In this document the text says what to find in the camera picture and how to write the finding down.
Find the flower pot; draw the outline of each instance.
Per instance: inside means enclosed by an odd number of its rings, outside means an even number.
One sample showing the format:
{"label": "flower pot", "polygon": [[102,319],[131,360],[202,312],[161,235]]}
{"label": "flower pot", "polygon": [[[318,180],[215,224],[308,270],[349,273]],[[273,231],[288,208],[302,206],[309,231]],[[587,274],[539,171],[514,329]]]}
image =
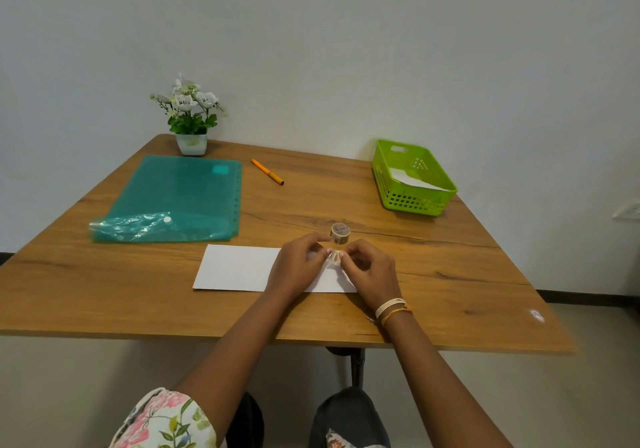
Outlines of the flower pot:
{"label": "flower pot", "polygon": [[175,135],[182,155],[204,155],[207,151],[207,135]]}

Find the sheet of paper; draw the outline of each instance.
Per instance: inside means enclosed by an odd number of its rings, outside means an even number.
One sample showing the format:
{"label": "sheet of paper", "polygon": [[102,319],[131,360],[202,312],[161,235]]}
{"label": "sheet of paper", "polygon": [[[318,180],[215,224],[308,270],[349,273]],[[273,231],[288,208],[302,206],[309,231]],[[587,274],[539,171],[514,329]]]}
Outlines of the sheet of paper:
{"label": "sheet of paper", "polygon": [[[193,289],[264,291],[278,251],[280,248],[208,244]],[[352,293],[356,289],[340,266],[325,262],[306,291]]]}
{"label": "sheet of paper", "polygon": [[414,179],[406,174],[406,172],[402,169],[389,169],[391,172],[391,176],[399,182],[407,185],[413,185],[415,187],[422,187],[423,189],[435,189],[435,190],[447,190],[441,187],[429,184],[427,182],[422,182],[419,179]]}

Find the dark pants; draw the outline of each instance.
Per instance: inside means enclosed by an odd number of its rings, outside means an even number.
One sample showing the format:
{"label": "dark pants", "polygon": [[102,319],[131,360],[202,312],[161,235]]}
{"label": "dark pants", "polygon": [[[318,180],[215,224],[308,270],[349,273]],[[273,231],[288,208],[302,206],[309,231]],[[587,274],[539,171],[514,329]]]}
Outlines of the dark pants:
{"label": "dark pants", "polygon": [[[318,407],[308,448],[327,448],[332,429],[356,448],[382,445],[390,448],[387,431],[371,398],[357,387],[334,394]],[[227,432],[228,448],[262,448],[264,421],[258,403],[245,393]]]}

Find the basket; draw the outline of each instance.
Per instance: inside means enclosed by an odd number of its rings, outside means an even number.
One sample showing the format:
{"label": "basket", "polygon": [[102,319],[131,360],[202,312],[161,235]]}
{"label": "basket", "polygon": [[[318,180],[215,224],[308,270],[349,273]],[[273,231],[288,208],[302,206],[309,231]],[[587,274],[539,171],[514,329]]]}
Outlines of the basket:
{"label": "basket", "polygon": [[[378,140],[371,165],[387,209],[439,216],[458,191],[431,152],[417,145]],[[409,177],[446,190],[404,184],[391,176],[390,169],[404,170]]]}

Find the yellow thread bracelet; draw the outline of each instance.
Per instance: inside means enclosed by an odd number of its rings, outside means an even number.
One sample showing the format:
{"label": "yellow thread bracelet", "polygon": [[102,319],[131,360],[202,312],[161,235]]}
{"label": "yellow thread bracelet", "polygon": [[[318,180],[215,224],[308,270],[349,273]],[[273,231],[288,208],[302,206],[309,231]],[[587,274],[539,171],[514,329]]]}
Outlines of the yellow thread bracelet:
{"label": "yellow thread bracelet", "polygon": [[407,312],[407,313],[413,314],[413,312],[411,311],[411,308],[407,306],[404,306],[402,308],[396,308],[396,310],[391,310],[387,315],[385,315],[385,317],[380,321],[380,325],[385,326],[385,322],[388,320],[388,318],[394,313],[398,313],[398,312]]}

